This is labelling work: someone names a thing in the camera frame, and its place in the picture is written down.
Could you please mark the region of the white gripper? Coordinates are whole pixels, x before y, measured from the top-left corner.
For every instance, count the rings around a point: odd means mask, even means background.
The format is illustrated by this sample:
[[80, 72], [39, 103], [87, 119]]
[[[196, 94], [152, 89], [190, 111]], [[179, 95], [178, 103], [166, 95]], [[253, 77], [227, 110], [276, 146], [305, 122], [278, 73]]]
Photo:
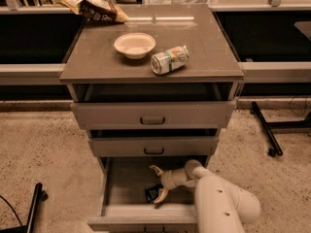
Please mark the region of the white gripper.
[[163, 171], [156, 165], [150, 165], [150, 169], [155, 171], [155, 174], [160, 177], [163, 188], [158, 191], [158, 197], [154, 203], [159, 204], [164, 201], [169, 193], [169, 190], [173, 190], [179, 186], [195, 187], [197, 180], [191, 179], [184, 168]]

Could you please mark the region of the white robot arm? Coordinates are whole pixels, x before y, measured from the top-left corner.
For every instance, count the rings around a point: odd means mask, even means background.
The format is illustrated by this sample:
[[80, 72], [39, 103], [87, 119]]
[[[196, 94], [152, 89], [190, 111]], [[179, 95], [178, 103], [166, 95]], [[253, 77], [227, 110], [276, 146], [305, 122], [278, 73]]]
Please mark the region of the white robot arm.
[[176, 170], [162, 170], [155, 165], [150, 169], [160, 177], [162, 185], [156, 204], [179, 186], [194, 188], [199, 233], [245, 233], [243, 225], [260, 216], [260, 202], [253, 193], [212, 173], [197, 160], [188, 160]]

